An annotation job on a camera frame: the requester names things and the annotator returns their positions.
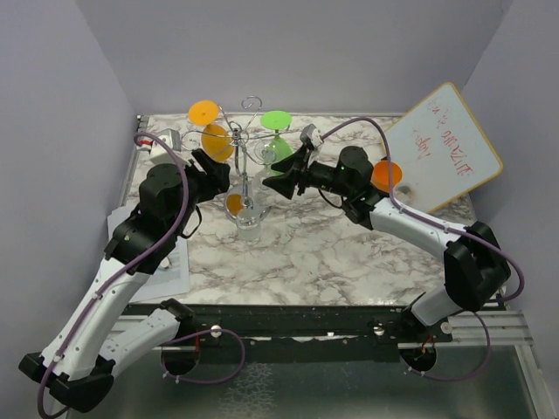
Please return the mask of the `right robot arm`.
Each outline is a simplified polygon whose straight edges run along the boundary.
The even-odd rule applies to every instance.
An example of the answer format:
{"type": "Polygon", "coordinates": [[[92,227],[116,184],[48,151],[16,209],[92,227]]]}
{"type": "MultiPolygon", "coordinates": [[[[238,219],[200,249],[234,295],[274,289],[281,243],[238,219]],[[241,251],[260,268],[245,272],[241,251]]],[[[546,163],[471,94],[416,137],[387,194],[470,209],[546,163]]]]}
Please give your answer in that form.
{"type": "Polygon", "coordinates": [[[312,161],[311,155],[300,147],[273,164],[276,174],[264,179],[264,185],[287,199],[307,188],[335,194],[352,223],[398,237],[443,263],[445,282],[415,299],[401,320],[408,340],[421,341],[435,323],[451,314],[477,312],[510,278],[511,270],[486,224],[465,226],[425,213],[417,217],[404,213],[387,192],[373,185],[376,165],[363,148],[345,147],[333,167],[312,161]]]}

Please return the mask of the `short clear glass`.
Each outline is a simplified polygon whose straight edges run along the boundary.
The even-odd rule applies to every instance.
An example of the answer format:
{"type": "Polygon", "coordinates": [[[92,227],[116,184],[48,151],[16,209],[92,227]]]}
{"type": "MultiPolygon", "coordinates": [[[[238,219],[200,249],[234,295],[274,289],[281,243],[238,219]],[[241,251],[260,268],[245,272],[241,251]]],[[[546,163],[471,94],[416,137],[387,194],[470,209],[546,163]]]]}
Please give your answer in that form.
{"type": "Polygon", "coordinates": [[[239,211],[235,220],[238,236],[248,244],[257,243],[261,236],[261,225],[258,211],[245,208],[239,211]]]}

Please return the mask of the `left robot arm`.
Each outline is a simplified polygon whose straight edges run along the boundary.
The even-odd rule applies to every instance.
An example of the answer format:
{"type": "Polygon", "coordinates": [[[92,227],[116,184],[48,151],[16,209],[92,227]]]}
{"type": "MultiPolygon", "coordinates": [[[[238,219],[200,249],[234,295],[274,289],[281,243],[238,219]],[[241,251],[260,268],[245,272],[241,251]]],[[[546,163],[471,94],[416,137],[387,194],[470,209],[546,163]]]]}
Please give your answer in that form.
{"type": "Polygon", "coordinates": [[[42,351],[18,366],[68,409],[87,413],[107,396],[115,378],[157,346],[180,345],[192,336],[192,313],[174,299],[115,338],[108,335],[131,298],[160,263],[185,243],[183,230],[199,203],[228,191],[228,164],[201,148],[187,163],[151,168],[139,187],[140,201],[118,224],[95,278],[65,327],[42,351]]]}

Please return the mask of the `tall clear wine glass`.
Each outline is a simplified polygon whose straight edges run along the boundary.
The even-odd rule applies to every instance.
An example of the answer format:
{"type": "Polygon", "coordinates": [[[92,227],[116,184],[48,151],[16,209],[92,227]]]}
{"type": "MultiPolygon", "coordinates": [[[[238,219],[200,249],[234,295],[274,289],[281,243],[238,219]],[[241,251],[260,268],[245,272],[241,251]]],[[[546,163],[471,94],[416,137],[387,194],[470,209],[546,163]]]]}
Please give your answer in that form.
{"type": "Polygon", "coordinates": [[[260,170],[256,173],[252,180],[252,187],[254,189],[261,189],[263,187],[262,181],[268,177],[276,176],[272,170],[272,165],[276,161],[275,150],[270,145],[265,145],[257,151],[257,157],[262,163],[260,170]]]}

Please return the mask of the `printed paper sheets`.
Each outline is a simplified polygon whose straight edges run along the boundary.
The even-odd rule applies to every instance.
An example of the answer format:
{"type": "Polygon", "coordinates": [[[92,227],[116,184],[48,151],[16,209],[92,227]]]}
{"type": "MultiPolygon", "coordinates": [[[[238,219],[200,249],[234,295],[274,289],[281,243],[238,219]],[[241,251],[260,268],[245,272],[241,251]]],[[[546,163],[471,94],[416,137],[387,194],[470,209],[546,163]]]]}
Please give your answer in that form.
{"type": "Polygon", "coordinates": [[[136,289],[130,303],[151,299],[162,301],[187,293],[190,290],[187,241],[179,237],[174,250],[156,267],[153,275],[147,277],[144,274],[123,274],[111,284],[110,289],[112,288],[136,289]]]}

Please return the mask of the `orange plastic wine glass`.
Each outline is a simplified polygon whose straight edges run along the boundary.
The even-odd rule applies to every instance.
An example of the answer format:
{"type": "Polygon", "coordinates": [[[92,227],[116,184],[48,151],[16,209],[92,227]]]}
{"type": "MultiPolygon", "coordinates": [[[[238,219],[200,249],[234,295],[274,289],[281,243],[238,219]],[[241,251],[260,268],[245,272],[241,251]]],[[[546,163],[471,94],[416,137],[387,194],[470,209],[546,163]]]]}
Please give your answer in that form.
{"type": "Polygon", "coordinates": [[[385,193],[390,192],[389,171],[392,173],[392,184],[396,186],[402,180],[403,173],[402,169],[395,162],[379,161],[374,166],[371,175],[372,185],[385,193]]]}

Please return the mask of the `black front mounting rail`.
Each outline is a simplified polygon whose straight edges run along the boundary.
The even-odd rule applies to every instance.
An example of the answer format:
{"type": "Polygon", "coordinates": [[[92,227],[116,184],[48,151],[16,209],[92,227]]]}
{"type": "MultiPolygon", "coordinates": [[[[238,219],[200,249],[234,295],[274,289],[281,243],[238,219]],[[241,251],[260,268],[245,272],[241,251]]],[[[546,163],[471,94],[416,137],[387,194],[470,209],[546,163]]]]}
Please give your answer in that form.
{"type": "Polygon", "coordinates": [[[233,364],[240,359],[262,363],[376,361],[397,362],[403,349],[443,348],[487,342],[470,313],[414,331],[404,324],[401,306],[231,306],[191,305],[179,335],[221,326],[226,332],[152,349],[171,362],[199,359],[233,364]]]}

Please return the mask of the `yellow-orange plastic wine glass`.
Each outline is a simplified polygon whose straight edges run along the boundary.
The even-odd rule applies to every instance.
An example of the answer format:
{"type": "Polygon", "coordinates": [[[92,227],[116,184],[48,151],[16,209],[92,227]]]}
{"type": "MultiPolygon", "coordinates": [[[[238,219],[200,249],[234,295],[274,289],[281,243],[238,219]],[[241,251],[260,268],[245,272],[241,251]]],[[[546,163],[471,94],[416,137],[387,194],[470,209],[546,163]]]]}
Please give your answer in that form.
{"type": "Polygon", "coordinates": [[[234,147],[229,133],[216,123],[219,114],[216,102],[200,100],[190,107],[188,118],[194,126],[203,128],[200,141],[204,152],[214,161],[225,162],[233,154],[234,147]]]}

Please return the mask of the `whiteboard with yellow frame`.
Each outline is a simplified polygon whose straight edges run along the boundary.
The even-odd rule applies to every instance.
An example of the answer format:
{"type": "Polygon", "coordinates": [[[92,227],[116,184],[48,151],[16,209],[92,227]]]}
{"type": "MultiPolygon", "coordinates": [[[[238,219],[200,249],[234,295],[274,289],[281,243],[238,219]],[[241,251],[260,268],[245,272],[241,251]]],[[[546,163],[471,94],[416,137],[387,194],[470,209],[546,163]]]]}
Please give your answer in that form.
{"type": "Polygon", "coordinates": [[[492,180],[503,169],[493,145],[459,90],[447,82],[385,132],[398,184],[415,192],[411,206],[433,212],[492,180]]]}

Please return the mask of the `green plastic wine glass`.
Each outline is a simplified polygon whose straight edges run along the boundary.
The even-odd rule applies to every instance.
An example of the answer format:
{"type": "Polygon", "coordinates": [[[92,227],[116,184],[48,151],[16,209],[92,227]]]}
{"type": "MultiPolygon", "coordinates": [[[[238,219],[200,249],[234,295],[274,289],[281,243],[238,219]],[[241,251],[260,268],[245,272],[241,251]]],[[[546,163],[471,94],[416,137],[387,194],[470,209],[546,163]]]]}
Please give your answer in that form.
{"type": "Polygon", "coordinates": [[[292,115],[282,110],[266,112],[260,118],[261,126],[273,132],[272,139],[265,145],[270,145],[275,150],[276,161],[281,161],[293,153],[289,144],[280,135],[290,127],[291,122],[292,115]]]}

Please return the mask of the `chrome wine glass rack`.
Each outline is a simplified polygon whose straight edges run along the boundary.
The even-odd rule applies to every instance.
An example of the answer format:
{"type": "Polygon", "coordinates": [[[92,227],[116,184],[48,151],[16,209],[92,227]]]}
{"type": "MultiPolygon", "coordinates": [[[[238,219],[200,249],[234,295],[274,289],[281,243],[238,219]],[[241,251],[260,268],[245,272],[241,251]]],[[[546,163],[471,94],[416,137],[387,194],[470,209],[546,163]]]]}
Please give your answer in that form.
{"type": "MultiPolygon", "coordinates": [[[[216,123],[231,136],[234,152],[228,160],[232,160],[234,171],[240,180],[240,184],[228,192],[224,199],[225,214],[232,221],[235,221],[239,211],[245,208],[254,208],[262,219],[270,211],[270,206],[263,203],[261,198],[255,196],[252,191],[252,178],[249,176],[249,163],[253,162],[261,167],[262,163],[257,157],[257,151],[264,147],[273,136],[271,130],[262,127],[260,124],[260,118],[264,114],[261,111],[262,106],[263,100],[260,97],[256,95],[244,97],[241,100],[241,108],[250,113],[251,116],[247,122],[241,124],[230,118],[224,108],[219,105],[220,114],[216,123]]],[[[190,121],[189,123],[191,129],[187,133],[198,134],[200,139],[203,128],[194,126],[190,121]]]]}

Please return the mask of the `small clear wine glass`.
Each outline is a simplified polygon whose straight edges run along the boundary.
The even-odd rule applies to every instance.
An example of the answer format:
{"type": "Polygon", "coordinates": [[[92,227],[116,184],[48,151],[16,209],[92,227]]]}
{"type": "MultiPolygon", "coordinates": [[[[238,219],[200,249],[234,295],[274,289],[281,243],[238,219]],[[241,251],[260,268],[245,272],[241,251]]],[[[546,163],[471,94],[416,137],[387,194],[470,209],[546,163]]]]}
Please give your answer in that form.
{"type": "Polygon", "coordinates": [[[415,192],[410,185],[398,184],[394,188],[394,197],[403,205],[412,205],[415,199],[415,192]]]}

